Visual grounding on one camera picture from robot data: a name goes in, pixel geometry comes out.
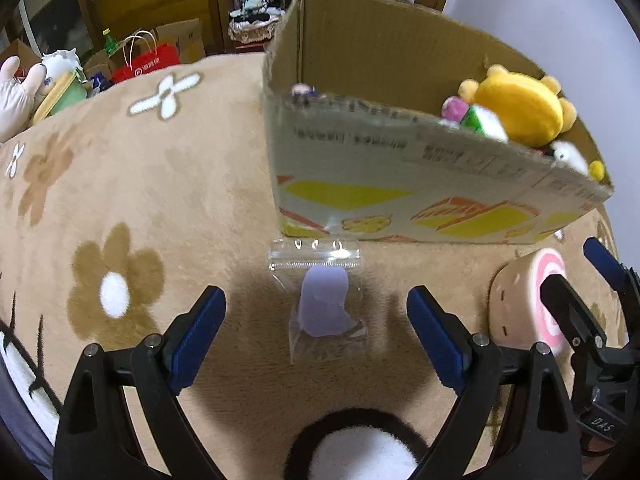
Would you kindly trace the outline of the pink swirl roll plush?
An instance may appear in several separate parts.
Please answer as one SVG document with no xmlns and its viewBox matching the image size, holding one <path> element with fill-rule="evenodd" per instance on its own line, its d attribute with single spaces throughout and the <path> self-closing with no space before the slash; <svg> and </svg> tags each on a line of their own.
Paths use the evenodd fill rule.
<svg viewBox="0 0 640 480">
<path fill-rule="evenodd" d="M 555 356 L 563 352 L 566 340 L 540 299 L 540 285 L 552 274 L 566 277 L 565 262 L 553 248 L 517 258 L 497 273 L 488 299 L 490 338 L 496 344 L 528 350 L 541 341 Z"/>
</svg>

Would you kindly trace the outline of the white fluffy duck plush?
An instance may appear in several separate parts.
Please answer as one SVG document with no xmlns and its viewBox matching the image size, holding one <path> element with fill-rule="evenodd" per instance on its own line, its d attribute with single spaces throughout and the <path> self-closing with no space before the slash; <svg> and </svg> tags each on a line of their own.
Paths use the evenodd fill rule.
<svg viewBox="0 0 640 480">
<path fill-rule="evenodd" d="M 602 182 L 605 177 L 605 166 L 599 159 L 587 162 L 582 153 L 572 142 L 554 140 L 550 143 L 552 156 L 557 162 L 570 166 L 580 174 Z"/>
</svg>

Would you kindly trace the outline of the yellow dog plush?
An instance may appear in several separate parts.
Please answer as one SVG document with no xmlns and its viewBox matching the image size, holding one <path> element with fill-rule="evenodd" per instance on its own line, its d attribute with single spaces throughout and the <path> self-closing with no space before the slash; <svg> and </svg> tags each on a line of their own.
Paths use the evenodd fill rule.
<svg viewBox="0 0 640 480">
<path fill-rule="evenodd" d="M 549 144 L 570 131 L 578 118 L 555 77 L 535 78 L 500 64 L 489 66 L 482 81 L 462 81 L 458 97 L 495 113 L 508 138 L 529 148 Z"/>
</svg>

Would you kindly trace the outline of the green tissue pack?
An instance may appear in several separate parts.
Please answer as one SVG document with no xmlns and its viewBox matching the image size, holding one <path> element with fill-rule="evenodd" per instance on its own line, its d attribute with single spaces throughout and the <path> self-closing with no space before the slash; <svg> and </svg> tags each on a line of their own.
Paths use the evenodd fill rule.
<svg viewBox="0 0 640 480">
<path fill-rule="evenodd" d="M 462 127 L 500 142 L 508 142 L 509 136 L 506 134 L 498 116 L 477 104 L 471 105 L 460 120 Z"/>
</svg>

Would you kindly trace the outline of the pink white plush toy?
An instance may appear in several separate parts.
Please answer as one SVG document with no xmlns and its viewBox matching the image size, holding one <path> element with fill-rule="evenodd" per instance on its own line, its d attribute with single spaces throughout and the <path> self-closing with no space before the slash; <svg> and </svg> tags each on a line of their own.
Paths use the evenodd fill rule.
<svg viewBox="0 0 640 480">
<path fill-rule="evenodd" d="M 461 122 L 469 107 L 470 104 L 460 96 L 450 96 L 442 103 L 440 114 L 448 122 Z"/>
</svg>

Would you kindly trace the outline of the white-haired purple plush doll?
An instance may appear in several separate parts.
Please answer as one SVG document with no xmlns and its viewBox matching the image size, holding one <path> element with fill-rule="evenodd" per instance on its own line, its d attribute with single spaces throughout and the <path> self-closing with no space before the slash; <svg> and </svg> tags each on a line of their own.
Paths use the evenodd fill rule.
<svg viewBox="0 0 640 480">
<path fill-rule="evenodd" d="M 294 99 L 323 98 L 324 94 L 320 92 L 315 86 L 304 84 L 303 82 L 296 82 L 296 84 L 292 85 L 291 96 Z"/>
</svg>

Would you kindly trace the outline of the purple item in clear bag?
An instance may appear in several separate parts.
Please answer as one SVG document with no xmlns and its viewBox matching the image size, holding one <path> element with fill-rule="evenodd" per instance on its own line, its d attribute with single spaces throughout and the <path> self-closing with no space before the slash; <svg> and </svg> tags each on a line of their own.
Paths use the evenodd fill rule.
<svg viewBox="0 0 640 480">
<path fill-rule="evenodd" d="M 292 301 L 292 362 L 334 361 L 367 349 L 357 242 L 280 238 L 272 242 L 268 261 L 272 277 Z"/>
</svg>

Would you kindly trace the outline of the cardboard box with yellow print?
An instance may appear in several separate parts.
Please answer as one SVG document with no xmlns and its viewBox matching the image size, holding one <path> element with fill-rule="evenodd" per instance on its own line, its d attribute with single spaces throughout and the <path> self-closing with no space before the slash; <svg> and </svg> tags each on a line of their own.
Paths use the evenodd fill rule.
<svg viewBox="0 0 640 480">
<path fill-rule="evenodd" d="M 608 200 L 602 182 L 541 148 L 442 118 L 442 103 L 488 67 L 541 78 L 521 52 L 397 0 L 292 0 L 264 64 L 264 121 L 285 234 L 360 240 L 533 244 Z M 296 82 L 323 98 L 294 99 Z M 587 162 L 577 122 L 555 140 Z"/>
</svg>

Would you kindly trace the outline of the green yellow plush toy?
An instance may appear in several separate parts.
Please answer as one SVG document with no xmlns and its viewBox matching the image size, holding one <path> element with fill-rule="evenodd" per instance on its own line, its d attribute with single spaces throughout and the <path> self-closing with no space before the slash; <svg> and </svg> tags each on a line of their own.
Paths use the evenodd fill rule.
<svg viewBox="0 0 640 480">
<path fill-rule="evenodd" d="M 46 68 L 46 76 L 36 95 L 31 126 L 87 99 L 92 89 L 92 82 L 86 77 L 75 48 L 45 54 L 41 64 Z"/>
</svg>

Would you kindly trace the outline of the white plush rabbit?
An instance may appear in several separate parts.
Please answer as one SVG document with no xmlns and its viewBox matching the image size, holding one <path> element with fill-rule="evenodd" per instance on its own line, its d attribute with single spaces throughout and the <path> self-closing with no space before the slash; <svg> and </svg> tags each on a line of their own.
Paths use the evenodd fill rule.
<svg viewBox="0 0 640 480">
<path fill-rule="evenodd" d="M 33 65 L 23 81 L 16 78 L 20 58 L 7 58 L 1 66 L 0 76 L 0 142 L 5 144 L 27 124 L 35 106 L 36 94 L 46 76 L 46 66 Z"/>
</svg>

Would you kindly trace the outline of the red paper shopping bag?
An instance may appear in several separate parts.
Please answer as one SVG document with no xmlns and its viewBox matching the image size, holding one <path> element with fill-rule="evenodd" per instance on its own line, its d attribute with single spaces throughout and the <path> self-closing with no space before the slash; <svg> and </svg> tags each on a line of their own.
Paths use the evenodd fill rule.
<svg viewBox="0 0 640 480">
<path fill-rule="evenodd" d="M 145 50 L 134 55 L 138 40 L 143 42 Z M 177 48 L 173 44 L 159 44 L 154 32 L 145 29 L 137 30 L 122 42 L 122 56 L 124 66 L 112 73 L 113 84 L 180 64 Z"/>
</svg>

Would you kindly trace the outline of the green bottle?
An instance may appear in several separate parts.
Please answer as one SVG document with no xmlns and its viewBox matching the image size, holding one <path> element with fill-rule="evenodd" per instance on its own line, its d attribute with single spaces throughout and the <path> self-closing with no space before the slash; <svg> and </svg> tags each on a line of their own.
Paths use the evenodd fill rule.
<svg viewBox="0 0 640 480">
<path fill-rule="evenodd" d="M 111 35 L 111 29 L 106 28 L 102 32 L 104 40 L 104 51 L 107 56 L 113 55 L 119 48 L 119 42 Z"/>
</svg>

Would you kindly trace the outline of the open cardboard box on floor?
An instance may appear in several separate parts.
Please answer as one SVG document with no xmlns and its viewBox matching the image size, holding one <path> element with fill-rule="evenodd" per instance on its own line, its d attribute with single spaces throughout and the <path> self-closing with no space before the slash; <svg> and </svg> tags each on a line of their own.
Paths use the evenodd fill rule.
<svg viewBox="0 0 640 480">
<path fill-rule="evenodd" d="M 193 64 L 206 57 L 202 30 L 202 21 L 199 18 L 192 18 L 192 20 L 157 26 L 151 29 L 151 32 L 154 32 L 159 44 L 173 44 L 177 48 L 180 64 Z M 134 55 L 144 50 L 143 42 L 138 40 L 134 47 Z M 124 57 L 121 42 L 118 50 L 111 56 L 107 56 L 104 50 L 96 52 L 85 62 L 84 70 L 88 77 L 101 74 L 111 79 L 112 73 L 122 66 L 124 66 Z"/>
</svg>

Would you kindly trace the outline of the basket with striped toys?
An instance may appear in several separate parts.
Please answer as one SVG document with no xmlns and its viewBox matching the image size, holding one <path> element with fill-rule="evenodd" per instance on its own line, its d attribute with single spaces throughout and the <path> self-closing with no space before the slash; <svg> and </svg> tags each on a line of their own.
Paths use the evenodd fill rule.
<svg viewBox="0 0 640 480">
<path fill-rule="evenodd" d="M 243 46 L 268 41 L 285 12 L 286 0 L 235 0 L 228 35 Z"/>
</svg>

